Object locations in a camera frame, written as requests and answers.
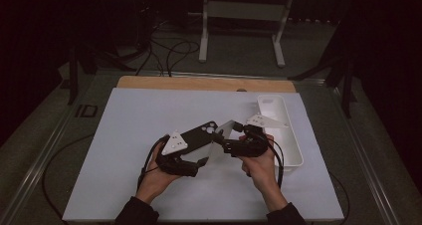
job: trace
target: white tabletop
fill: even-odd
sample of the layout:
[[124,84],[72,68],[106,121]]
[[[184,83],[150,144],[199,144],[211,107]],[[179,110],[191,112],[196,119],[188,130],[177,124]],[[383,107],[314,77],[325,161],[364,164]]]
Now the white tabletop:
[[[257,113],[257,97],[232,93],[114,89],[69,200],[64,220],[110,221],[134,195],[152,145],[176,129],[214,120],[245,122]],[[342,219],[325,163],[299,94],[284,98],[304,164],[285,174],[282,191],[305,219]],[[259,221],[268,213],[241,161],[214,150],[196,177],[182,177],[152,202],[160,221]]]

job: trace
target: hand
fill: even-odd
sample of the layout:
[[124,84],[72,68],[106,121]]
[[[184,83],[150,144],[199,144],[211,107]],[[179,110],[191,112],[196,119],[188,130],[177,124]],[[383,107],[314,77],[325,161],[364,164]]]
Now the hand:
[[167,188],[168,185],[180,176],[171,175],[161,171],[155,162],[158,150],[164,145],[160,143],[152,154],[151,161],[148,164],[146,171],[149,171],[143,177],[142,182],[137,189],[135,197],[147,204],[151,204],[152,200],[160,195]]
[[[245,139],[246,136],[241,136],[239,139]],[[270,145],[274,146],[271,135],[267,135]],[[288,201],[283,196],[279,185],[277,184],[274,164],[274,154],[267,148],[259,157],[242,157],[242,170],[252,177],[255,187],[262,193],[264,201],[270,212],[281,210],[288,205]]]

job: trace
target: white metal stand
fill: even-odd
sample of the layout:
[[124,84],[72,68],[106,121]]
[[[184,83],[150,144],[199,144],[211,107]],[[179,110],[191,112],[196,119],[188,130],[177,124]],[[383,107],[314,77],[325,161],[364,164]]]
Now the white metal stand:
[[285,29],[290,8],[293,0],[288,0],[285,5],[271,4],[253,4],[238,2],[220,2],[204,0],[202,14],[202,37],[199,49],[199,62],[207,61],[208,50],[208,18],[233,18],[233,19],[255,19],[280,22],[280,28],[276,35],[273,35],[274,52],[276,54],[277,66],[284,67],[285,59],[283,57],[280,39]]

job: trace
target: white tray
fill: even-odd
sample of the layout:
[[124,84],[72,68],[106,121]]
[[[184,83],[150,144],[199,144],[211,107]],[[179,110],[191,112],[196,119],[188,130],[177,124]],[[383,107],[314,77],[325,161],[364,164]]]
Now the white tray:
[[[292,171],[301,166],[304,163],[304,158],[296,140],[295,132],[292,129],[289,113],[283,98],[278,95],[260,95],[258,96],[258,105],[261,115],[280,121],[286,126],[282,128],[264,128],[264,132],[272,135],[274,141],[282,148],[285,160],[284,171]],[[279,157],[282,158],[279,148],[276,145],[274,147]]]

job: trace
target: person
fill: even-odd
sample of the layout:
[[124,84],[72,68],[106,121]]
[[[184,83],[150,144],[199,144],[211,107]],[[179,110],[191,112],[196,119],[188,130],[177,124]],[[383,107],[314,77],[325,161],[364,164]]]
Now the person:
[[[155,162],[159,144],[153,152],[148,164],[148,172],[134,197],[124,205],[115,218],[117,225],[150,225],[156,224],[158,212],[150,206],[152,200],[159,196],[177,178],[161,171]],[[303,225],[307,224],[296,207],[289,203],[283,195],[275,176],[274,154],[270,149],[259,157],[239,157],[242,160],[242,170],[252,177],[255,187],[261,192],[269,210],[268,224]]]

